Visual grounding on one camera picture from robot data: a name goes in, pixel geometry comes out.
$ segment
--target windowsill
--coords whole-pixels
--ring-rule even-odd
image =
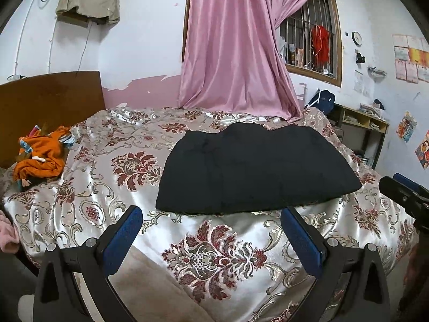
[[[318,72],[308,70],[308,69],[304,69],[304,68],[300,68],[298,66],[294,66],[294,65],[290,65],[290,64],[286,64],[286,69],[288,70],[288,72],[291,72],[292,74],[298,74],[298,75],[302,75],[305,77],[314,78],[316,80],[327,82],[327,83],[330,83],[330,84],[337,86],[337,87],[341,87],[341,77],[332,78],[330,76],[326,76],[326,75],[320,74]]]

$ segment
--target floral bedspread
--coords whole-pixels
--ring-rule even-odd
[[[286,321],[313,279],[282,232],[280,211],[185,216],[155,209],[162,169],[176,142],[187,130],[216,133],[233,122],[268,130],[287,125],[279,118],[201,109],[116,108],[72,129],[78,141],[59,180],[18,193],[9,169],[3,202],[29,257],[40,263],[49,243],[67,248],[99,237],[128,206],[137,205],[144,221],[134,245],[170,272],[214,320]],[[413,219],[380,194],[380,175],[341,144],[321,112],[306,109],[293,124],[322,134],[363,184],[355,193],[298,211],[344,246],[374,243],[390,272],[409,250]]]

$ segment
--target wooden window frame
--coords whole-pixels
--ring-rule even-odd
[[[333,25],[335,28],[335,39],[337,43],[337,76],[336,78],[332,78],[330,76],[326,76],[324,74],[320,74],[318,72],[300,68],[294,65],[286,64],[286,68],[288,72],[291,72],[292,74],[298,74],[309,78],[314,78],[316,80],[320,80],[323,82],[330,83],[334,86],[341,87],[342,84],[342,70],[343,70],[343,59],[342,59],[342,41],[341,41],[341,28],[340,28],[340,19],[338,17],[338,8],[337,8],[337,2],[336,0],[331,0],[332,5],[332,12],[333,16],[331,16],[331,19],[333,19]],[[186,7],[185,7],[185,17],[183,22],[183,42],[182,42],[182,63],[184,61],[185,56],[185,48],[186,48],[186,38],[187,38],[187,32],[188,32],[188,20],[189,20],[189,6],[190,6],[190,0],[186,0]]]

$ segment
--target headboard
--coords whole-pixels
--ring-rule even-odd
[[[34,125],[50,131],[72,126],[104,110],[100,72],[59,72],[0,85],[0,167],[9,168],[18,139]]]

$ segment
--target round clock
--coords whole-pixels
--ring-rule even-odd
[[[362,36],[357,31],[351,33],[351,38],[356,45],[362,46]]]

